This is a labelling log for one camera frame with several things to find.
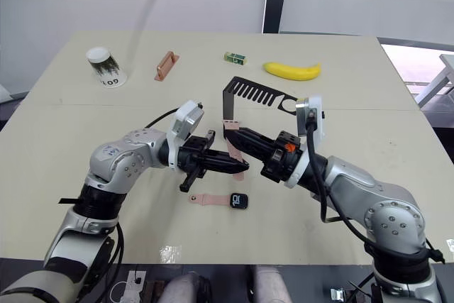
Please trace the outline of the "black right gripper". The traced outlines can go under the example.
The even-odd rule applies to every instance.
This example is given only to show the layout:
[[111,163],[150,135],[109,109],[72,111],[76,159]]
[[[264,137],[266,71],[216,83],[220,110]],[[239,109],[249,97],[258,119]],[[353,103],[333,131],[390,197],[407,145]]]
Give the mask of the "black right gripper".
[[286,131],[275,140],[246,127],[223,134],[237,150],[262,161],[260,174],[276,183],[290,178],[302,156],[300,137]]

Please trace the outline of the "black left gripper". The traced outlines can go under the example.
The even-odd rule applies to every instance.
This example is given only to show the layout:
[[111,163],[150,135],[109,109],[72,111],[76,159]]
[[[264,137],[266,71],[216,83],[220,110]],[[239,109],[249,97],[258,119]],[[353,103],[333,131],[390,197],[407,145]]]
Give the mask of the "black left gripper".
[[245,160],[238,160],[224,151],[209,150],[215,136],[213,130],[208,130],[204,137],[192,135],[179,148],[177,166],[187,175],[179,186],[181,192],[187,193],[197,178],[204,177],[206,170],[234,175],[249,169]]

